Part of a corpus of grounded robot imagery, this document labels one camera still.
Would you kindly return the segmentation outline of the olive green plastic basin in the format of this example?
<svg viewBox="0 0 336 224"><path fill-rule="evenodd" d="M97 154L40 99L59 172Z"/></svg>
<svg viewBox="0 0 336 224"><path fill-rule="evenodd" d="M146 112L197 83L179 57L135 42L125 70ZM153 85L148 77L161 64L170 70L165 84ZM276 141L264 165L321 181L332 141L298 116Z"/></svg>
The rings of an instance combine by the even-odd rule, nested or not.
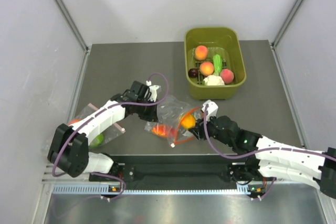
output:
<svg viewBox="0 0 336 224"><path fill-rule="evenodd" d="M189 93L197 100L232 98L246 80L237 34L228 27L198 27L184 37Z"/></svg>

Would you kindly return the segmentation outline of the clear zip bag red seal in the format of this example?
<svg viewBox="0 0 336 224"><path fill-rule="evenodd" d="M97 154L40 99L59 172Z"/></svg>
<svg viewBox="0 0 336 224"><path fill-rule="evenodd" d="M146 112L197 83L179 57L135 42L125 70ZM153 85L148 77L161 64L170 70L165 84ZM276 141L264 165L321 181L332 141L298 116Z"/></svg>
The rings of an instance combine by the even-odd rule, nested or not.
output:
<svg viewBox="0 0 336 224"><path fill-rule="evenodd" d="M200 107L191 106L186 102L178 100L172 95L168 95L162 103L157 105L157 115L159 120L157 122L147 122L144 129L147 132L153 134L151 130L154 126L158 124L165 124L175 128L176 135L174 137L160 137L167 140L168 145L174 148L176 145L188 142L194 138L194 135L192 133L181 127L181 119L184 115L188 114L192 114L196 120L200 119L203 116Z"/></svg>

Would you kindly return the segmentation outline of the fake orange yellow mango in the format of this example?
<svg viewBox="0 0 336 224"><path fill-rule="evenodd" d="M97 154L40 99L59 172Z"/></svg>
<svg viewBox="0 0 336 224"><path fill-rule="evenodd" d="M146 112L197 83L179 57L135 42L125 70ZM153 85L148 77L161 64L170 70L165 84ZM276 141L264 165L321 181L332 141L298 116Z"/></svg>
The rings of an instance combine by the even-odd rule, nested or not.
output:
<svg viewBox="0 0 336 224"><path fill-rule="evenodd" d="M196 119L192 114L184 115L180 121L181 127L186 130L193 128L196 125Z"/></svg>

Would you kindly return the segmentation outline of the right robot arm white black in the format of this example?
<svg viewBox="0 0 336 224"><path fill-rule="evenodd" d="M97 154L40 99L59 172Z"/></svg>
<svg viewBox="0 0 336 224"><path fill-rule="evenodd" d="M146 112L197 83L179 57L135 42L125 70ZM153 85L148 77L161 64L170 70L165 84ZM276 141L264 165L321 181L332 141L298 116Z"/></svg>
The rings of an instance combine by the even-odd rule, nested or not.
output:
<svg viewBox="0 0 336 224"><path fill-rule="evenodd" d="M198 140L211 138L232 148L234 160L245 158L245 174L252 180L260 176L286 179L310 185L330 198L335 198L335 148L312 151L269 139L241 129L227 116L198 119L185 128Z"/></svg>

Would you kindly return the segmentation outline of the fake green fruit in bag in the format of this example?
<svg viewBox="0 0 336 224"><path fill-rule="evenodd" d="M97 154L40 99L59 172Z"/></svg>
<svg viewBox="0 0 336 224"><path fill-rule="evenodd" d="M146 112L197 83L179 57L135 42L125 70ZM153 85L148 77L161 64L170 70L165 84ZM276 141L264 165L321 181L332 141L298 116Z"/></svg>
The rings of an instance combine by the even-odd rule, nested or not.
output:
<svg viewBox="0 0 336 224"><path fill-rule="evenodd" d="M90 148L98 147L103 143L103 141L104 141L104 135L101 133L93 139L93 141L89 144L89 147Z"/></svg>

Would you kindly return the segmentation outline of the dark fake plum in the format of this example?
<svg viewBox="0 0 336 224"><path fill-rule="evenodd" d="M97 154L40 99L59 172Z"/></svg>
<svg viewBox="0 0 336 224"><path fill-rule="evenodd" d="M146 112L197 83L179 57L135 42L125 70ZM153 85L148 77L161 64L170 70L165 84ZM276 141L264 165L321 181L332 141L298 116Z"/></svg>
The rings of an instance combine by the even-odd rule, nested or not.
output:
<svg viewBox="0 0 336 224"><path fill-rule="evenodd" d="M188 76L190 78L197 78L198 77L198 74L199 74L199 71L197 68L192 68L188 71Z"/></svg>

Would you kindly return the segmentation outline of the fake peach middle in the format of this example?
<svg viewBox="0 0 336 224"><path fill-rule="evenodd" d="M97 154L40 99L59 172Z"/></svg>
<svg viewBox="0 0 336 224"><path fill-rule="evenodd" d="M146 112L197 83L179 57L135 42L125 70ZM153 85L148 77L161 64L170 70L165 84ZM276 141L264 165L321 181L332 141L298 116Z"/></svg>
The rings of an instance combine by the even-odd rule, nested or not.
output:
<svg viewBox="0 0 336 224"><path fill-rule="evenodd" d="M200 64L199 71L205 77L210 76L214 73L214 65L209 61L204 61Z"/></svg>

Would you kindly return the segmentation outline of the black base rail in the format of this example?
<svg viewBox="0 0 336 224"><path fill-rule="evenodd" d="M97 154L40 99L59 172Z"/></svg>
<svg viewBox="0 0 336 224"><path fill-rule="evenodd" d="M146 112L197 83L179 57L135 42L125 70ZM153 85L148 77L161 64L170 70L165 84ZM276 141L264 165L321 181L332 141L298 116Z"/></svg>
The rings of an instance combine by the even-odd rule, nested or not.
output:
<svg viewBox="0 0 336 224"><path fill-rule="evenodd" d="M258 162L213 154L112 155L110 175L127 189L233 189L236 182L261 182Z"/></svg>

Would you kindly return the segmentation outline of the fake peach pink right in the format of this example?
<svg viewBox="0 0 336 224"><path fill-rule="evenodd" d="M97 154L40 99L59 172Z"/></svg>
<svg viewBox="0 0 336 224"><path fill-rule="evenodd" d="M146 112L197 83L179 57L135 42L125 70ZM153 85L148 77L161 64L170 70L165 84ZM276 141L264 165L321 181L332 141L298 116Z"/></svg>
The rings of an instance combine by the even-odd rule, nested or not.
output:
<svg viewBox="0 0 336 224"><path fill-rule="evenodd" d="M220 77L225 84L230 84L234 80L234 73L229 69L223 69L220 73Z"/></svg>

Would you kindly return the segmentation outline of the fake green cucumber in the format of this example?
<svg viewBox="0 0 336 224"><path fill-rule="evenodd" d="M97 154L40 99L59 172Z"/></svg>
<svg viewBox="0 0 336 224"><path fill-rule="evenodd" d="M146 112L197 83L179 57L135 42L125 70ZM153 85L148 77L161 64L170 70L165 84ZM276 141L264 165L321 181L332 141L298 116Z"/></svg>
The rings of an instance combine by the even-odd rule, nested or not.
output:
<svg viewBox="0 0 336 224"><path fill-rule="evenodd" d="M219 76L223 69L223 60L219 54L213 56L214 75Z"/></svg>

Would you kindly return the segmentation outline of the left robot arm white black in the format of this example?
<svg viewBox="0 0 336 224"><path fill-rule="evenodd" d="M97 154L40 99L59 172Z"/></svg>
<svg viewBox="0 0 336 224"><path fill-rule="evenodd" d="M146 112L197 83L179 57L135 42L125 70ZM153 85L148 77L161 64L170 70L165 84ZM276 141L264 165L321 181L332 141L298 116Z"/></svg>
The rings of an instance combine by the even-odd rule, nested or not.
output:
<svg viewBox="0 0 336 224"><path fill-rule="evenodd" d="M114 95L104 106L77 123L59 125L54 133L47 159L70 177L82 173L101 173L114 180L119 168L112 158L102 153L92 153L93 140L115 123L129 115L137 114L147 122L158 121L157 101L161 87L151 81L134 81L131 88Z"/></svg>

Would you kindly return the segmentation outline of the fake peach back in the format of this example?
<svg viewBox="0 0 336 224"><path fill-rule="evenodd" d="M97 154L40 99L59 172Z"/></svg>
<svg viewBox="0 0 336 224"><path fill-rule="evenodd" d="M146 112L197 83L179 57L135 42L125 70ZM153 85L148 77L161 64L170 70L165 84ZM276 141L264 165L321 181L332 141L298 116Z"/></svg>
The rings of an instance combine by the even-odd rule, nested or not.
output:
<svg viewBox="0 0 336 224"><path fill-rule="evenodd" d="M208 48L206 46L200 45L195 48L194 58L198 61L206 60L208 55Z"/></svg>

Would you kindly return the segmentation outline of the fake orange fruit in bag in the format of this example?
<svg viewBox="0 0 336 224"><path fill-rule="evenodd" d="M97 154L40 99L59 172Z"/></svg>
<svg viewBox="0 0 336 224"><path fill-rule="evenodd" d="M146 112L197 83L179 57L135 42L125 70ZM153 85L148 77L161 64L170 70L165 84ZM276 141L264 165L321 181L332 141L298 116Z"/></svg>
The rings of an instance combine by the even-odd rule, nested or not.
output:
<svg viewBox="0 0 336 224"><path fill-rule="evenodd" d="M73 124L75 124L75 123L77 123L77 122L80 122L80 119L73 119L73 120L71 120L71 121L69 122L69 125L73 125Z"/></svg>

